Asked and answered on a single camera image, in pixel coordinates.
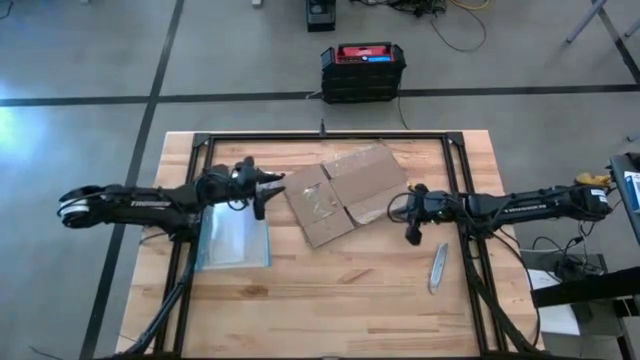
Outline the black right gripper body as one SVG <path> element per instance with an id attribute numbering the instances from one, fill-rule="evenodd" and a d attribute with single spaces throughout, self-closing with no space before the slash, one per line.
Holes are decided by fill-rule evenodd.
<path id="1" fill-rule="evenodd" d="M 464 222 L 469 214 L 463 204 L 444 191 L 409 191 L 406 202 L 406 221 L 411 225 L 422 223 Z"/>

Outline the black aluminium table frame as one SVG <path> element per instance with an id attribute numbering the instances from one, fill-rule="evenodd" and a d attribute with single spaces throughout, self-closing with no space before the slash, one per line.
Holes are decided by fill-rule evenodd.
<path id="1" fill-rule="evenodd" d="M 385 144 L 411 183 L 503 193 L 485 130 L 170 132 L 156 183 L 175 186 L 207 162 L 250 155 L 290 173 Z M 267 268 L 195 275 L 156 344 L 136 360 L 226 358 L 507 358 L 517 351 L 467 282 L 465 254 L 528 341 L 536 314 L 521 263 L 507 245 L 465 241 L 453 224 L 426 226 L 419 246 L 380 219 L 319 248 L 305 241 L 284 197 L 267 206 Z"/>

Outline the brown cardboard box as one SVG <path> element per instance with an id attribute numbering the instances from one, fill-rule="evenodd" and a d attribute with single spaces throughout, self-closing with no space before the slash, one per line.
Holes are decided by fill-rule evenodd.
<path id="1" fill-rule="evenodd" d="M 392 150 L 371 144 L 311 165 L 281 180 L 280 202 L 267 218 L 272 235 L 324 249 L 401 206 L 409 178 Z"/>

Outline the yellow power plug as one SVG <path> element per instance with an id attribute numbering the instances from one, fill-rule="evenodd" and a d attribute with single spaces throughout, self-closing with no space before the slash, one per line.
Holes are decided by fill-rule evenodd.
<path id="1" fill-rule="evenodd" d="M 593 175 L 591 173 L 581 173 L 574 178 L 576 185 L 597 186 L 602 188 L 609 188 L 612 183 L 610 175 Z"/>

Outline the black red power station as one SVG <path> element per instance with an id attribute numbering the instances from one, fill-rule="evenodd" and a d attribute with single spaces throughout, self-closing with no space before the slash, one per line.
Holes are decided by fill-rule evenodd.
<path id="1" fill-rule="evenodd" d="M 328 104 L 391 101 L 405 68 L 404 50 L 391 42 L 329 47 L 321 54 L 321 98 Z"/>

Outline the black power adapter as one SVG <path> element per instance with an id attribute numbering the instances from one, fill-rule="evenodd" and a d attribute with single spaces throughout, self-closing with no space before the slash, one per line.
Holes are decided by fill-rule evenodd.
<path id="1" fill-rule="evenodd" d="M 563 257 L 554 266 L 554 276 L 561 282 L 582 280 L 592 275 L 590 264 L 584 258 Z"/>

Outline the white mesh bag blue trim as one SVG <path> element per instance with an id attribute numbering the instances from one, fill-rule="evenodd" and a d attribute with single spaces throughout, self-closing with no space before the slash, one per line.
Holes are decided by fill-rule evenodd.
<path id="1" fill-rule="evenodd" d="M 226 204 L 217 204 L 204 210 L 196 272 L 271 264 L 267 222 L 256 220 L 251 206 L 235 211 Z"/>

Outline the white paper sheet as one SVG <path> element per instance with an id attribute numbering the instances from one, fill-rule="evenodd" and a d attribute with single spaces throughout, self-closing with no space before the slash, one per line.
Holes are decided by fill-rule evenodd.
<path id="1" fill-rule="evenodd" d="M 559 284 L 559 281 L 543 270 L 530 269 L 528 274 L 532 280 L 533 290 Z M 562 335 L 579 336 L 580 329 L 576 316 L 570 305 L 538 307 L 541 318 L 541 331 Z"/>

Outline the small black floor box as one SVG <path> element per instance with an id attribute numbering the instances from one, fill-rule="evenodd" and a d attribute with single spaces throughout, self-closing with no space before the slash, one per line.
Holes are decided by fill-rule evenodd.
<path id="1" fill-rule="evenodd" d="M 336 0 L 306 0 L 308 32 L 334 31 L 336 26 Z"/>

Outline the dark side table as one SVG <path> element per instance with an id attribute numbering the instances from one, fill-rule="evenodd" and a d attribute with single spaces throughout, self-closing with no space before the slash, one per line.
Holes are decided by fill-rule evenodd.
<path id="1" fill-rule="evenodd" d="M 609 167 L 622 203 L 624 204 L 636 242 L 640 246 L 640 214 L 633 213 L 630 209 L 628 192 L 624 181 L 625 171 L 640 173 L 640 152 L 628 152 L 622 155 L 614 155 L 609 159 Z"/>

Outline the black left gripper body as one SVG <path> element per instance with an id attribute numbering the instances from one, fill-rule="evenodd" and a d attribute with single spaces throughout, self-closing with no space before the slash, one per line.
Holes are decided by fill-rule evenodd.
<path id="1" fill-rule="evenodd" d="M 196 180 L 196 195 L 201 204 L 242 201 L 253 198 L 256 184 L 239 184 L 236 173 L 229 171 L 226 165 L 216 165 L 207 169 Z"/>

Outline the silver utility knife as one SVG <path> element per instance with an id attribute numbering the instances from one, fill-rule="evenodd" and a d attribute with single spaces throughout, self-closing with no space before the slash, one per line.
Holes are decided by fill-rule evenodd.
<path id="1" fill-rule="evenodd" d="M 442 243 L 438 246 L 434 262 L 432 264 L 431 273 L 428 281 L 428 291 L 430 294 L 434 295 L 441 283 L 444 267 L 446 265 L 446 259 L 448 255 L 449 245 L 447 243 Z"/>

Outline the black flat bar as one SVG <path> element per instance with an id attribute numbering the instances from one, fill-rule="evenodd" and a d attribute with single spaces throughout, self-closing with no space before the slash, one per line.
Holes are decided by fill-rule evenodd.
<path id="1" fill-rule="evenodd" d="M 640 295 L 640 266 L 531 291 L 537 307 Z"/>

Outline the blue box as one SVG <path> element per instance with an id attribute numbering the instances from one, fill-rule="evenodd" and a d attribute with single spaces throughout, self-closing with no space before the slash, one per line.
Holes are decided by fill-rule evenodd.
<path id="1" fill-rule="evenodd" d="M 628 192 L 630 209 L 633 213 L 640 214 L 640 173 L 625 171 L 624 181 Z"/>

